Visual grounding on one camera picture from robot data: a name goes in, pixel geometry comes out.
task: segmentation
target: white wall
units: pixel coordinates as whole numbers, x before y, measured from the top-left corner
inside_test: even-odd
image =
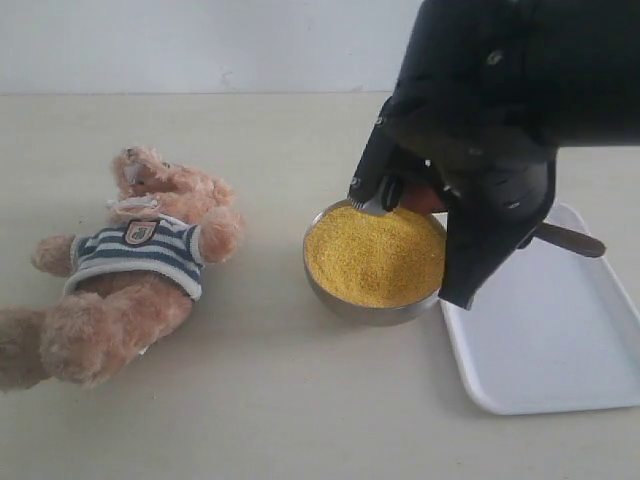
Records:
[[[389,90],[420,0],[0,0],[0,94]]]

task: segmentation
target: yellow grain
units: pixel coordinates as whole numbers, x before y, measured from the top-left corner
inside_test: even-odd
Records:
[[[424,217],[403,208],[383,217],[337,208],[309,233],[311,275],[332,295],[367,307],[398,307],[438,288],[444,236]]]

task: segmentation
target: white tray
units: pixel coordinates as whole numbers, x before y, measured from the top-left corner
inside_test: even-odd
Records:
[[[548,222],[588,233],[567,205],[555,205]],[[640,405],[640,319],[606,259],[534,239],[471,311],[441,305],[465,389],[481,408],[517,415]]]

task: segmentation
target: screw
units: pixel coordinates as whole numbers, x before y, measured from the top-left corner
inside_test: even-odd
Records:
[[[494,50],[487,57],[487,65],[489,66],[497,65],[502,61],[502,58],[503,58],[502,50]]]

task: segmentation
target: teddy bear head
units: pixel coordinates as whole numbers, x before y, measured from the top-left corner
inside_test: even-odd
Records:
[[[115,223],[164,214],[195,224],[212,208],[235,200],[234,191],[222,179],[166,162],[151,147],[123,149],[112,160],[111,170],[118,187],[118,202],[110,206]]]

